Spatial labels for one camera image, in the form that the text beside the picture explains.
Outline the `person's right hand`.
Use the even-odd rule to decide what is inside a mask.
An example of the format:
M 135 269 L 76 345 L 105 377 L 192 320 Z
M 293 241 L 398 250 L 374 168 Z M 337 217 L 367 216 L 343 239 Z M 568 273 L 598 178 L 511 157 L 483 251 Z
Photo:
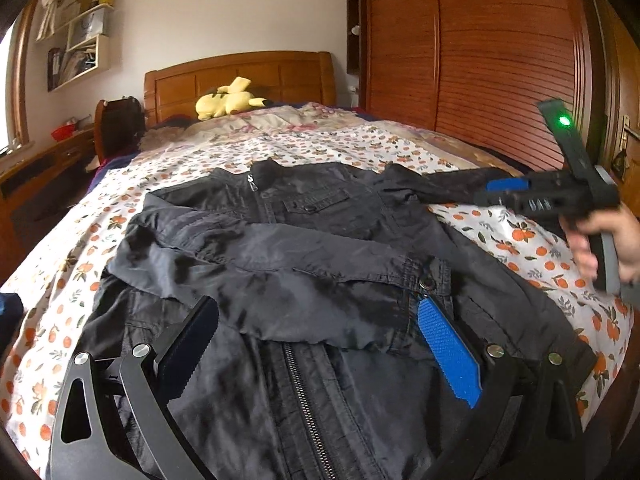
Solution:
M 561 217 L 560 226 L 581 276 L 593 280 L 598 273 L 597 257 L 592 252 L 588 236 L 608 232 L 613 235 L 620 280 L 623 283 L 639 281 L 639 221 L 625 204 L 617 209 L 593 211 L 583 219 Z

